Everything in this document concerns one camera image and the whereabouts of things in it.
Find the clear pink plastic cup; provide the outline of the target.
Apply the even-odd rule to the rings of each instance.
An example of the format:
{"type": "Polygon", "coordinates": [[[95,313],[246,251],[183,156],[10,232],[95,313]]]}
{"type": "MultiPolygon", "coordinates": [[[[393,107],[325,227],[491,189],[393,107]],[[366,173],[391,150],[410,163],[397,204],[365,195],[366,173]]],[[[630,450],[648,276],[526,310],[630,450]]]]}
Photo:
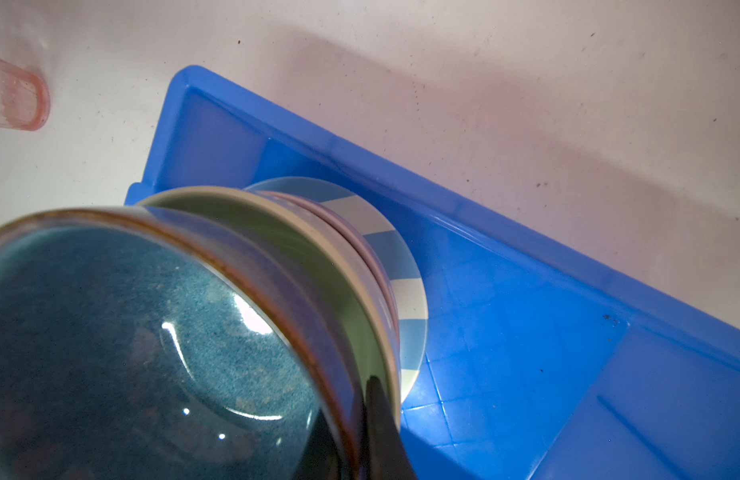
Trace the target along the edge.
{"type": "Polygon", "coordinates": [[[0,59],[0,128],[36,131],[49,113],[50,95],[44,80],[0,59]]]}

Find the light green bowl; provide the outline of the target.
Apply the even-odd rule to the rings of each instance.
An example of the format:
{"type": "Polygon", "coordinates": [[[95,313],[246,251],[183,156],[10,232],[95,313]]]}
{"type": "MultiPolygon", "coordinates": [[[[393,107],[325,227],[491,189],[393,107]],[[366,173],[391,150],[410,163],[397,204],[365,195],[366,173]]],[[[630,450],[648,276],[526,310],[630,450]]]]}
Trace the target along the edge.
{"type": "Polygon", "coordinates": [[[253,234],[296,264],[337,316],[360,379],[381,380],[393,419],[401,425],[396,308],[365,258],[338,229],[298,202],[270,191],[183,187],[151,195],[138,204],[200,215],[253,234]]]}

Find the lilac grey bowl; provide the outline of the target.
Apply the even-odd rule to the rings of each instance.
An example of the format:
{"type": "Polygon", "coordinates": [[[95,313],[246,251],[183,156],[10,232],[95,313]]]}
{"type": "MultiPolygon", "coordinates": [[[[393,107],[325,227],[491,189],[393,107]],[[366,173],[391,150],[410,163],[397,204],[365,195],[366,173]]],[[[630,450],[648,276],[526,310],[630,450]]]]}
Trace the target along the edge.
{"type": "Polygon", "coordinates": [[[400,343],[400,328],[399,328],[399,314],[397,309],[396,298],[393,293],[391,281],[383,268],[383,265],[379,257],[372,250],[369,243],[365,238],[356,230],[348,221],[343,219],[340,215],[323,206],[320,203],[309,200],[305,197],[268,191],[268,190],[257,190],[257,193],[272,195],[274,197],[289,201],[295,205],[304,208],[310,213],[316,215],[322,221],[330,225],[336,230],[358,253],[363,259],[369,270],[372,272],[375,280],[379,284],[379,287],[383,293],[384,299],[389,307],[391,314],[392,330],[396,337],[396,343],[400,343]]]}

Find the blue plastic bin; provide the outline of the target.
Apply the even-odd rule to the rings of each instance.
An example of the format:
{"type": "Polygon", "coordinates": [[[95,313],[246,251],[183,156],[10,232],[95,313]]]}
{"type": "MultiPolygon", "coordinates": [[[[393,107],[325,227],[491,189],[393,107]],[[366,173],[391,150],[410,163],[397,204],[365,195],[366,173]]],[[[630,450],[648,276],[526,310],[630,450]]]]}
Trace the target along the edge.
{"type": "Polygon", "coordinates": [[[422,479],[740,479],[740,330],[199,66],[127,202],[280,177],[345,187],[428,297],[402,440],[422,479]]]}

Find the dark teal bowl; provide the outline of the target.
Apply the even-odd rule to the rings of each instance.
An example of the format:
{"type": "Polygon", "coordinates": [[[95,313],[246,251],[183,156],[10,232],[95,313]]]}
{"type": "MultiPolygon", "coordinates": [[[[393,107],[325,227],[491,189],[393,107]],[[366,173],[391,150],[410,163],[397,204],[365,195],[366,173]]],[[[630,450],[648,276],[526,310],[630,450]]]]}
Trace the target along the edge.
{"type": "Polygon", "coordinates": [[[363,392],[304,270],[154,207],[0,228],[0,479],[358,479],[363,392]]]}

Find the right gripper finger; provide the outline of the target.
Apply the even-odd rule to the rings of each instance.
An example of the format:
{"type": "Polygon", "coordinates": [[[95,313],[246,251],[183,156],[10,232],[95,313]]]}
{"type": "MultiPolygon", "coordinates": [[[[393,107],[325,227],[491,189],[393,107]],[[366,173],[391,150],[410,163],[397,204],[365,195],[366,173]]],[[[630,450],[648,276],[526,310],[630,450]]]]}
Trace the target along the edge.
{"type": "Polygon", "coordinates": [[[391,405],[380,379],[376,376],[372,376],[366,383],[365,433],[369,479],[417,479],[402,443],[391,405]]]}

